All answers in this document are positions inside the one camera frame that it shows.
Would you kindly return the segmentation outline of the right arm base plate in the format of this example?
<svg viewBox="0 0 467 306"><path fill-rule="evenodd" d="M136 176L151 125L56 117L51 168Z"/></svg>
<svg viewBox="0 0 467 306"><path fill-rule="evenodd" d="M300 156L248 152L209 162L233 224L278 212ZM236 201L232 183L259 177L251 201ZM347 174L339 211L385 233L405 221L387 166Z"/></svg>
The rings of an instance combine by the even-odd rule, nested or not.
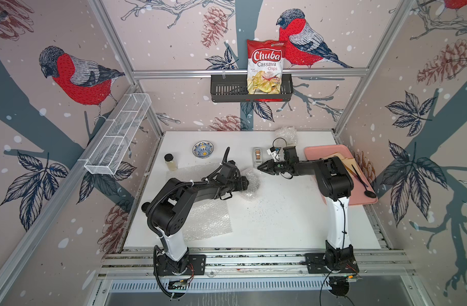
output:
<svg viewBox="0 0 467 306"><path fill-rule="evenodd" d="M353 254L344 254L340 258L324 253L306 253L304 264L307 266L308 274L358 274L357 265Z"/></svg>

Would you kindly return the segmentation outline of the glass jar black lid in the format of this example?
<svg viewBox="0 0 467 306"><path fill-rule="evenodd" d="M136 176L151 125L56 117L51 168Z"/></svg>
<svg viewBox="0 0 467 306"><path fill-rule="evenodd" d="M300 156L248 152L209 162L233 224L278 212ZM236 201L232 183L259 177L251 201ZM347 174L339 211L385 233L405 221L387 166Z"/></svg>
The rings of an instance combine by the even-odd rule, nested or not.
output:
<svg viewBox="0 0 467 306"><path fill-rule="evenodd" d="M173 172L178 169L176 160L172 154L166 154L164 160L169 171Z"/></svg>

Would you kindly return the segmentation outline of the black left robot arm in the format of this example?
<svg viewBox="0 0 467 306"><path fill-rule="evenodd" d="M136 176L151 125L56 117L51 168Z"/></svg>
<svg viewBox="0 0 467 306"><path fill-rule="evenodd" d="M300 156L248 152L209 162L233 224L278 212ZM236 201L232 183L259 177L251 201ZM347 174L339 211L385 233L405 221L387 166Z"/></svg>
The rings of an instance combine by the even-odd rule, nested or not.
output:
<svg viewBox="0 0 467 306"><path fill-rule="evenodd" d="M189 248L182 227L194 203L202 200L228 200L232 193L246 191L249 180L238 173L229 177L215 174L201 181L182 182L171 178L152 201L142 204L147 226L159 237L162 253L154 264L170 274L183 274L190 266Z"/></svg>

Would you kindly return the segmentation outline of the bubble wrap sheet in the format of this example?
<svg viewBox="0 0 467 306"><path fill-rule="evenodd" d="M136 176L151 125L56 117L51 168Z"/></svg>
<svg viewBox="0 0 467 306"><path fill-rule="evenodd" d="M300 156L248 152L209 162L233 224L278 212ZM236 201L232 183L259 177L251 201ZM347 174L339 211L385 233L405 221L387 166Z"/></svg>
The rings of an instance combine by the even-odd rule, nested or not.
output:
<svg viewBox="0 0 467 306"><path fill-rule="evenodd" d="M257 191L260 188L259 171L254 168L248 168L241 172L248 181L247 190L241 191L240 195L247 201L254 201L257 198Z"/></svg>
<svg viewBox="0 0 467 306"><path fill-rule="evenodd" d="M218 164L196 165L166 172L166 180L198 182L207 177ZM200 200L193 204L182 232L186 242L205 240L233 232L228 205L221 200Z"/></svg>
<svg viewBox="0 0 467 306"><path fill-rule="evenodd" d="M286 146L296 146L298 143L297 130L291 127L281 127L275 131L277 145L285 143Z"/></svg>

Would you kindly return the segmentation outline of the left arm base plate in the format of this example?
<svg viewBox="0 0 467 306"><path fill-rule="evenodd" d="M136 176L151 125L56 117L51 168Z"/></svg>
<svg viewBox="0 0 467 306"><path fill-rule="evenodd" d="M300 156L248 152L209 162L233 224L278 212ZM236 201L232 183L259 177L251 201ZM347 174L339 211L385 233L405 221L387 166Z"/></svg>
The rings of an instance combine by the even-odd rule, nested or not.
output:
<svg viewBox="0 0 467 306"><path fill-rule="evenodd" d="M154 259L154 268L159 276L204 275L206 255L185 254L179 261L173 261L167 255L160 254Z"/></svg>

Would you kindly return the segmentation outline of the red cassava chips bag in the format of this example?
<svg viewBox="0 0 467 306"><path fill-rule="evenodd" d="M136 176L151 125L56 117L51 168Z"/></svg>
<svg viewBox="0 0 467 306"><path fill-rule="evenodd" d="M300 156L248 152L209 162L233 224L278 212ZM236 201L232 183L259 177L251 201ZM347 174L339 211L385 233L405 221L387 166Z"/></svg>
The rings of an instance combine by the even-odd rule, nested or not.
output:
<svg viewBox="0 0 467 306"><path fill-rule="evenodd" d="M280 95L286 42L247 40L249 95Z"/></svg>

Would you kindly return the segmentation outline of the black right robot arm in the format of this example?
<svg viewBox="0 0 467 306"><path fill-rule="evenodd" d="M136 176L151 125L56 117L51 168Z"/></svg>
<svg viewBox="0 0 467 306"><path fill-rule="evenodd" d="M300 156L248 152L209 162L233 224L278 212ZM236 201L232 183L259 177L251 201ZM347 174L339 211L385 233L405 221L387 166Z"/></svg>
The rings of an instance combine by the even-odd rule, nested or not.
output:
<svg viewBox="0 0 467 306"><path fill-rule="evenodd" d="M262 163L257 169L269 175L289 173L293 177L314 176L329 208L330 228L325 241L325 265L330 271L339 271L355 260L348 233L348 207L353 180L339 158L312 161L272 159Z"/></svg>

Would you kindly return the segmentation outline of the pink plastic tray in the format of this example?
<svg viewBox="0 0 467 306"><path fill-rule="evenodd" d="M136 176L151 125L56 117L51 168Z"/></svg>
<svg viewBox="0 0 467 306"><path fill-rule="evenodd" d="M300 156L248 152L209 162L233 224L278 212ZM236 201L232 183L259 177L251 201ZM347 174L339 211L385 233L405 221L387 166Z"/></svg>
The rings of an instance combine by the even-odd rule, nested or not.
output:
<svg viewBox="0 0 467 306"><path fill-rule="evenodd" d="M328 159L337 156L344 164L353 179L353 190L351 192L349 205L368 205L378 202L378 198L365 195L366 191L373 192L370 181L359 167L357 159L345 145L325 145L306 147L304 154L307 160Z"/></svg>

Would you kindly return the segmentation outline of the blue yellow patterned bowl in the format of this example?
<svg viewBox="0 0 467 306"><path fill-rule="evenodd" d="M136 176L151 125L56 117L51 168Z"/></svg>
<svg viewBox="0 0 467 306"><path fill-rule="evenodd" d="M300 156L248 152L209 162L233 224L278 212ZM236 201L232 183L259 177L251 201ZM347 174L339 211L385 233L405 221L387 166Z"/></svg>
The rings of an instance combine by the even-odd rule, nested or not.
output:
<svg viewBox="0 0 467 306"><path fill-rule="evenodd" d="M209 158L214 152L214 145L208 141L200 141L192 148L192 153L196 158Z"/></svg>

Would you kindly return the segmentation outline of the white mesh wall shelf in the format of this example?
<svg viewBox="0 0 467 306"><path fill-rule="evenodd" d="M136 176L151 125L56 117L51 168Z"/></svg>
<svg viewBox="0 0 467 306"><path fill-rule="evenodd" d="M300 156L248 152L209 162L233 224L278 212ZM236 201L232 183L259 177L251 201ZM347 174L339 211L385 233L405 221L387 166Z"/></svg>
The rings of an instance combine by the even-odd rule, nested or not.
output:
<svg viewBox="0 0 467 306"><path fill-rule="evenodd" d="M92 175L115 175L149 110L145 93L130 94L84 167Z"/></svg>

